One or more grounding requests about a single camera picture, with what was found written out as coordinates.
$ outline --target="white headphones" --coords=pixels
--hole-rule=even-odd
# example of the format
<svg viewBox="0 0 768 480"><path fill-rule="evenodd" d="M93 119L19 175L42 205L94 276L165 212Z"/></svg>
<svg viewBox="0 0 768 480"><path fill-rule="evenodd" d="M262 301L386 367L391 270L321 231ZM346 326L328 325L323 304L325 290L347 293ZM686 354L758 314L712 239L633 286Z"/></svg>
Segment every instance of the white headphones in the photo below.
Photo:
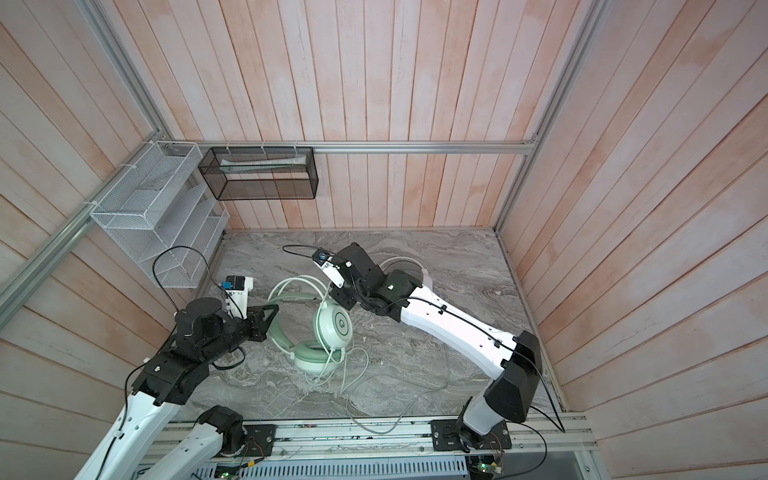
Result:
<svg viewBox="0 0 768 480"><path fill-rule="evenodd" d="M311 286L317 295L284 291L293 282ZM336 370L344 360L346 347L352 342L352 323L347 311L335 300L328 298L327 285L309 275L292 276L275 285L267 302L280 303L283 300L320 300L320 305L313 319L315 340L295 345L283 331L278 313L267 331L277 348L288 354L302 372L320 377Z"/></svg>

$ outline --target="black mounting plate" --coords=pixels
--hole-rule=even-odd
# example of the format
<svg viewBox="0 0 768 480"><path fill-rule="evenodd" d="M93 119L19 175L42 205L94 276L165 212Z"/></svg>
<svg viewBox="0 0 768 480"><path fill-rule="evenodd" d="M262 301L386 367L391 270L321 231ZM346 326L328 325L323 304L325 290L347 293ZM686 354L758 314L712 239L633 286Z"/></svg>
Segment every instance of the black mounting plate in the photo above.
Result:
<svg viewBox="0 0 768 480"><path fill-rule="evenodd" d="M261 447L264 450L264 456L268 457L272 455L272 446L275 444L275 429L276 425L272 424L259 424L259 425L244 425L245 427L245 443L248 445L249 457L256 457L261 454Z"/></svg>
<svg viewBox="0 0 768 480"><path fill-rule="evenodd" d="M435 448L436 452L454 452L462 450L462 446L458 440L458 431L456 430L455 420L432 420L429 425L432 427L432 446ZM502 449L512 448L512 440L509 438L507 424L506 422L499 422L483 437L484 442L480 445L480 450L499 450L499 444L496 441L497 437L502 443Z"/></svg>

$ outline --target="gray cable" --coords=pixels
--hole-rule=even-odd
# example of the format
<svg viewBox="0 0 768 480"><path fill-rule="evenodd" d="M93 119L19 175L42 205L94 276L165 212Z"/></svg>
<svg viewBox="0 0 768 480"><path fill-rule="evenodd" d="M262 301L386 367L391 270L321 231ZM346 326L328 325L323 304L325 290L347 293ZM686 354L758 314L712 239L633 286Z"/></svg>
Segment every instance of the gray cable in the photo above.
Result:
<svg viewBox="0 0 768 480"><path fill-rule="evenodd" d="M411 379L407 379L407 378L404 378L404 377L401 377L401 376L397 376L397 375L390 375L388 373L376 373L375 375L367 376L366 378L358 381L357 384L355 384L355 386L349 391L349 394L347 394L347 396L346 396L346 414L349 417L349 419L352 420L353 422L355 422L355 425L357 425L361 429L365 430L366 432L371 432L371 433L374 433L376 435L386 435L387 433L390 433L392 430L395 429L395 427L397 427L397 425L400 424L400 422L402 421L402 417L406 416L406 413L411 409L413 404L416 403L416 400L420 399L426 393L438 392L439 390L445 390L446 388L448 388L448 384L451 381L451 362L450 362L450 358L448 356L448 346L446 344L444 344L444 343L443 343L443 350L445 351L445 369L447 371L446 376L445 376L445 385L443 385L443 386L424 385L423 383L415 382L415 381L413 381ZM352 413L349 411L349 399L352 398L352 394L355 392L355 390L357 390L357 387L362 385L365 381L370 380L372 378L375 378L377 376L388 376L389 378L402 380L403 382L407 382L407 383L410 383L412 385L420 386L420 387L423 387L423 388L427 389L427 390L419 393L417 396L413 397L413 400L411 400L411 402L408 404L408 406L406 406L402 410L402 413L400 413L400 416L397 418L397 421L395 421L395 425L392 425L392 427L389 430L386 430L384 432L379 432L378 430L374 430L374 429L370 429L370 428L366 427L365 425L363 425L360 422L358 422L355 419L354 415L352 415Z"/></svg>

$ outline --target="wooden side wall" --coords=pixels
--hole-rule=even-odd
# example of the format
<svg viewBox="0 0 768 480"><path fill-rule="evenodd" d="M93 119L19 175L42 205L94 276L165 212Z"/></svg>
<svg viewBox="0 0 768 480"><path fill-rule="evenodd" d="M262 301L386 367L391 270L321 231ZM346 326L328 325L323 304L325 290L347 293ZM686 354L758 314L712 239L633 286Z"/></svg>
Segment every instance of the wooden side wall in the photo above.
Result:
<svg viewBox="0 0 768 480"><path fill-rule="evenodd" d="M589 0L101 0L172 135L521 140ZM318 155L315 200L238 200L235 229L488 226L515 155Z"/></svg>
<svg viewBox="0 0 768 480"><path fill-rule="evenodd" d="M768 477L766 24L615 2L502 231L617 478Z"/></svg>
<svg viewBox="0 0 768 480"><path fill-rule="evenodd" d="M74 0L0 2L0 283L152 130ZM173 311L94 228L0 330L2 476L72 478Z"/></svg>

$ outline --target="marble tabletop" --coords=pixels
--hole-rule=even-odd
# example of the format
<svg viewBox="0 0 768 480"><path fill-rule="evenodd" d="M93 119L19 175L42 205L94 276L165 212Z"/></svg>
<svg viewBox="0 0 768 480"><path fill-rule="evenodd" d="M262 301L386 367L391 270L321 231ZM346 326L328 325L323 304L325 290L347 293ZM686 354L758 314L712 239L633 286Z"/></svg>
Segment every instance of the marble tabletop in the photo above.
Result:
<svg viewBox="0 0 768 480"><path fill-rule="evenodd" d="M377 263L397 255L420 260L438 295L491 326L514 334L531 330L501 248L490 230L235 233L225 241L214 276L217 281L226 275L252 276L249 305L264 304L275 284L288 276L322 276L309 259L284 253L282 245L304 243L338 251L352 242L366 249ZM314 303L281 306L283 328L295 343L313 339L311 319L315 308ZM363 347L370 358L363 378L388 373L440 386L450 372L447 388L419 397L407 415L458 415L469 396L476 395L488 381L463 355L450 347L446 349L442 342L419 329L374 316L360 306L354 307L350 316L355 345ZM346 417L349 390L344 396L339 394L341 369L325 385L312 386L272 342L248 342L243 347L247 353L244 364L222 372L211 369L210 377L197 387L178 413L177 421L195 420L214 405L228 406L249 420ZM218 363L235 362L239 355L235 352ZM364 364L359 350L349 355L348 383L360 374ZM377 376L354 391L350 411L355 416L397 416L424 390L402 380ZM551 411L541 385L534 405Z"/></svg>

